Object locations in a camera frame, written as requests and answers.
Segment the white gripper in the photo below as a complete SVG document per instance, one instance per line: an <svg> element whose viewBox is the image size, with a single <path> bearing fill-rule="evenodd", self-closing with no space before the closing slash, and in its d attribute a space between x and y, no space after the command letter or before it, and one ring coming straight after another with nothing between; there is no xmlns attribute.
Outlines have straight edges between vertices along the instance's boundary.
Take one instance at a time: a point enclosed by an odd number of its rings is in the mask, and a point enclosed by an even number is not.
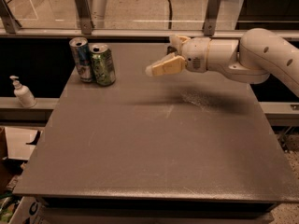
<svg viewBox="0 0 299 224"><path fill-rule="evenodd" d="M211 41L208 37L190 39L184 35L170 35L170 46L176 51L167 54L161 60L146 67L149 77L173 75L180 73L185 67L190 72L205 73L207 50Z"/></svg>

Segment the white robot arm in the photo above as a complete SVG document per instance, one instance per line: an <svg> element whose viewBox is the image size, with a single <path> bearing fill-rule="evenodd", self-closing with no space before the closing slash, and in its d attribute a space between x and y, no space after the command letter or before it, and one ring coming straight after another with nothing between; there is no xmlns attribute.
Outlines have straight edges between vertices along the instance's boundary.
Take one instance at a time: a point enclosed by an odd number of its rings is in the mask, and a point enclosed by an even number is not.
<svg viewBox="0 0 299 224"><path fill-rule="evenodd" d="M213 71L233 81L260 84L274 76L299 96L299 50L269 30L250 29L240 39L172 35L170 47L173 52L146 67L149 77Z"/></svg>

